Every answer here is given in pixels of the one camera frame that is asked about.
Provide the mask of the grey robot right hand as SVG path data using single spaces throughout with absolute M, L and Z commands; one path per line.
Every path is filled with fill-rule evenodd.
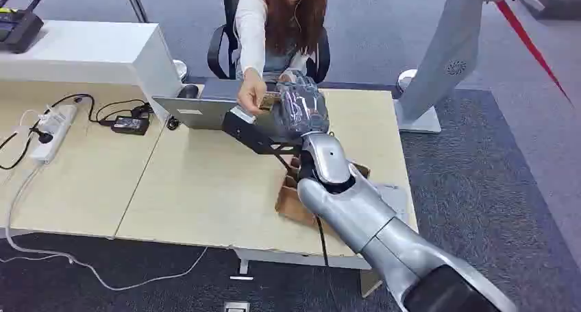
M 276 85 L 280 98 L 274 114 L 280 132 L 292 139 L 310 132 L 328 132 L 330 121 L 324 94 L 311 77 L 294 71 L 296 83 Z

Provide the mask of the person's right hand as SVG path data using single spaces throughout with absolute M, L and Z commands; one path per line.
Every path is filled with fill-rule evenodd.
M 267 85 L 254 68 L 248 68 L 243 73 L 243 83 L 238 92 L 238 102 L 248 113 L 259 115 L 260 106 L 267 91 Z

